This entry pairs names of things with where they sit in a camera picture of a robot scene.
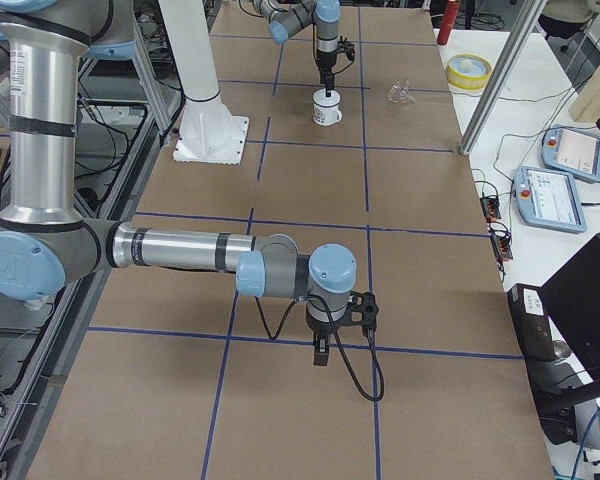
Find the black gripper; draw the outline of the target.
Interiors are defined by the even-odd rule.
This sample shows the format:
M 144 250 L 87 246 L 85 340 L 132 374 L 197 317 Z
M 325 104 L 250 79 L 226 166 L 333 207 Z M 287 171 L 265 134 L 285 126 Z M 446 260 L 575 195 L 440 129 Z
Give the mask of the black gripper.
M 325 52 L 317 49 L 315 51 L 315 62 L 319 74 L 322 75 L 326 98 L 331 97 L 331 92 L 334 89 L 333 68 L 337 62 L 337 56 L 338 53 L 336 50 Z
M 329 338 L 337 330 L 337 322 L 331 312 L 307 309 L 306 323 L 313 332 L 313 365 L 327 366 Z

